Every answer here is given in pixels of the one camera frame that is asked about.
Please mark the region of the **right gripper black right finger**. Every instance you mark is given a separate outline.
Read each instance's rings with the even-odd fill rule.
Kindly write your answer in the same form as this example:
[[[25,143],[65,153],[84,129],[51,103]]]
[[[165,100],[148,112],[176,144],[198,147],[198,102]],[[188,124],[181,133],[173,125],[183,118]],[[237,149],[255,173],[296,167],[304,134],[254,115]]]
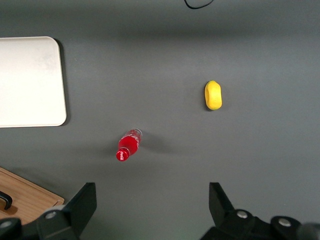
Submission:
[[[243,209],[235,209],[218,182],[209,184],[209,211],[214,226],[202,240],[271,240],[270,224]]]

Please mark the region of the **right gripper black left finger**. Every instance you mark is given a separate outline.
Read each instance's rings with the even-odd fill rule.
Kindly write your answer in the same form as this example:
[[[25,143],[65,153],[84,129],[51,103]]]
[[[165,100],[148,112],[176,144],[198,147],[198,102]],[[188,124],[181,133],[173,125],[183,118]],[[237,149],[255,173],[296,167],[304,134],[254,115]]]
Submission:
[[[37,219],[39,239],[79,240],[96,209],[96,184],[87,182],[67,204],[52,207]]]

